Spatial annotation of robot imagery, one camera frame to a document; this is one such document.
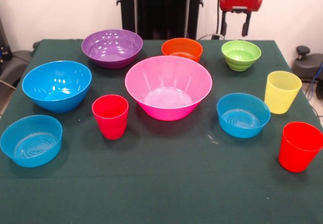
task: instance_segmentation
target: yellow cup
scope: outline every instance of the yellow cup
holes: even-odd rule
[[[300,78],[290,72],[274,71],[268,74],[264,101],[271,113],[286,113],[301,87]]]

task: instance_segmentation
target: floor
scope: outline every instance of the floor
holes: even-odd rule
[[[305,93],[308,85],[309,85],[308,83],[303,83],[302,90],[303,90],[304,93]],[[9,101],[10,101],[10,99],[11,99],[13,93],[14,93],[13,89],[10,89],[9,87],[6,87],[6,88],[4,88],[4,87],[6,87],[6,86],[4,86],[4,85],[0,86],[0,91],[1,91],[0,119],[1,119],[1,116],[3,115],[3,113],[5,112],[6,107],[9,104]],[[323,126],[323,100],[319,100],[316,97],[316,94],[314,93],[313,97],[312,97],[312,99],[310,100],[309,103],[316,110],[317,114],[319,116],[322,116],[322,117],[320,117],[320,122],[321,122],[321,125]]]

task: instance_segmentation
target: orange bowl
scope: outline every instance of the orange bowl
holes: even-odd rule
[[[198,62],[203,53],[203,47],[196,40],[189,38],[174,38],[166,41],[161,50],[166,56],[179,56]]]

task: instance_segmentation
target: table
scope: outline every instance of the table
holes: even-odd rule
[[[266,76],[288,70],[274,41],[245,72],[230,70],[223,41],[202,41],[201,64],[212,75],[209,96],[186,118],[149,117],[124,86],[126,72],[105,70],[81,51],[82,40],[43,40],[25,74],[55,60],[87,65],[92,84],[81,105],[66,114],[36,106],[21,83],[0,120],[0,133],[19,118],[46,114],[64,127],[62,149],[47,165],[25,169],[0,153],[2,223],[323,223],[323,157],[292,174],[278,163],[283,126],[305,121],[320,127],[303,93],[284,115],[272,115],[252,139],[236,139],[219,126],[216,103],[231,92],[263,99]],[[163,41],[145,41],[137,61],[161,54]],[[91,104],[120,94],[130,105],[125,135],[102,137]]]

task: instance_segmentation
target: pink bowl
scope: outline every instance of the pink bowl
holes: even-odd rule
[[[174,121],[189,115],[210,93],[212,77],[193,60],[157,56],[135,64],[128,71],[125,84],[148,115]]]

